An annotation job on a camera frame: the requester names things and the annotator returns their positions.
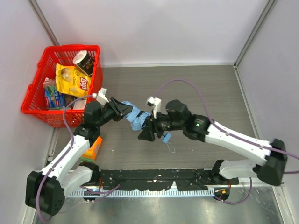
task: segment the gray wood tabletop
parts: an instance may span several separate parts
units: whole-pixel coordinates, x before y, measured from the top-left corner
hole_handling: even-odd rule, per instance
[[[102,86],[107,88],[107,97],[130,101],[141,110],[150,111],[145,105],[147,98],[153,96],[163,83],[175,78],[191,81],[201,90],[215,121],[254,137],[231,65],[104,68]],[[162,99],[162,112],[165,112],[168,101],[178,99],[192,113],[206,115],[200,98],[188,84],[171,83],[162,90],[159,98]],[[101,128],[103,142],[95,163],[101,169],[211,168],[218,159],[244,159],[223,147],[190,140],[181,131],[171,132],[170,143],[176,150],[171,154],[161,139],[155,142],[138,140],[139,132],[132,131],[125,119],[105,124]],[[55,155],[69,139],[67,130],[61,128]]]

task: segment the black cylindrical can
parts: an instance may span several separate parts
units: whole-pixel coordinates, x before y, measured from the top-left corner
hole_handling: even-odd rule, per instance
[[[73,59],[74,65],[79,67],[88,76],[93,74],[94,61],[86,50],[79,51]]]

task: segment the blue snack package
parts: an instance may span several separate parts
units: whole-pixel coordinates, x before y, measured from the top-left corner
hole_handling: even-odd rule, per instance
[[[64,94],[57,91],[55,80],[46,78],[43,83],[43,88],[47,109],[60,110],[65,108]]]

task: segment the gray floor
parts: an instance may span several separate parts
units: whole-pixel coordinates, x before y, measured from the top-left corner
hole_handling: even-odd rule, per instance
[[[242,200],[248,188],[236,187],[230,201]],[[253,188],[241,205],[222,204],[209,197],[167,197],[110,199],[80,204],[82,198],[68,198],[51,224],[282,224],[272,187]],[[42,222],[36,217],[34,224]]]
[[[254,136],[233,66],[105,68],[103,73],[107,96],[130,101],[142,110],[149,110],[145,105],[146,99],[153,96],[166,81],[175,78],[189,80],[202,91],[214,120],[230,129]],[[166,86],[159,97],[163,112],[168,101],[179,99],[192,113],[205,115],[198,95],[185,83]],[[101,132],[103,143],[96,163],[104,169],[211,168],[218,159],[243,159],[225,148],[189,140],[180,131],[172,132],[170,142],[176,153],[171,154],[161,140],[138,140],[139,132],[132,131],[125,119],[109,122],[101,128]],[[55,154],[65,147],[69,139],[68,132],[62,128]]]

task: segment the lay's logo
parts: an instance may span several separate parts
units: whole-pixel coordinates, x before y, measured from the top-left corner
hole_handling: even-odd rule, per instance
[[[80,79],[78,79],[78,81],[77,81],[77,85],[78,85],[81,89],[83,89],[83,90],[88,90],[89,85],[88,85],[88,81],[87,81],[85,78],[81,77]]]

